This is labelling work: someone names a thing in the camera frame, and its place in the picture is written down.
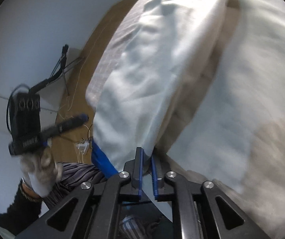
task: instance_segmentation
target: white glove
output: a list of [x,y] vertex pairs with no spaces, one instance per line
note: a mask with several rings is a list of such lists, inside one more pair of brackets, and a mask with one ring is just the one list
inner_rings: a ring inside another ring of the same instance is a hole
[[24,183],[42,198],[61,180],[63,166],[57,164],[49,147],[20,156]]

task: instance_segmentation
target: wooden floor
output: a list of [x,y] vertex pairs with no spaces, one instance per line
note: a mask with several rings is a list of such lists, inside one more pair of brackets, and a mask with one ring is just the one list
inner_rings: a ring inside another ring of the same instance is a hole
[[[62,97],[59,114],[56,118],[57,123],[64,120],[64,118],[80,113],[88,114],[88,127],[93,123],[94,111],[85,101],[86,88],[106,46],[135,2],[137,0],[123,0],[111,7],[94,30],[81,52],[81,56],[85,59],[74,68],[69,78],[67,85],[70,95],[67,96],[65,92]],[[81,128],[65,133],[63,136],[74,142],[79,142],[82,138],[87,139],[87,133],[87,127],[82,126]],[[54,158],[56,161],[61,162],[78,162],[78,149],[73,142],[67,139],[60,137],[53,138],[52,152]],[[91,163],[90,157],[91,149],[84,155],[84,163]]]

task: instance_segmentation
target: silver bolt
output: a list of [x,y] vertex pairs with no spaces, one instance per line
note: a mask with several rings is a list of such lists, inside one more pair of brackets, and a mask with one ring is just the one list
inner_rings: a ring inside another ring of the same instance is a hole
[[213,186],[214,186],[214,183],[211,181],[204,182],[204,187],[206,187],[207,189],[212,189]]
[[173,172],[173,171],[170,171],[170,172],[167,172],[167,173],[166,173],[166,176],[167,176],[168,178],[174,178],[174,177],[177,176],[177,173],[176,173],[176,172]]
[[129,176],[129,172],[124,172],[124,171],[123,171],[123,172],[120,172],[120,173],[119,173],[119,177],[120,177],[120,178],[127,178],[128,176]]
[[91,183],[90,183],[90,182],[83,182],[83,183],[81,184],[81,188],[82,188],[83,190],[88,190],[90,187],[91,187]]

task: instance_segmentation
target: black gripper frame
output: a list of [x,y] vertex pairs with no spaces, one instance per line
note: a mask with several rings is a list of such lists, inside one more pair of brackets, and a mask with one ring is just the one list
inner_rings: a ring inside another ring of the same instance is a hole
[[[103,183],[81,184],[16,239],[115,239],[122,203],[141,202],[143,155],[137,148],[123,172]],[[269,239],[212,182],[190,182],[156,156],[151,170],[155,199],[172,202],[175,239]]]
[[174,239],[270,239],[212,181],[188,181],[151,157],[155,199],[172,202]]

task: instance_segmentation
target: electrical outlet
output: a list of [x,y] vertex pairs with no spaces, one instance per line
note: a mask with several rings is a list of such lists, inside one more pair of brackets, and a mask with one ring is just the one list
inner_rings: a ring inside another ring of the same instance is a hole
[[81,143],[77,143],[76,147],[79,149],[81,154],[85,155],[85,154],[87,154],[87,151],[89,149],[89,142],[88,141],[84,141],[84,142],[81,142]]

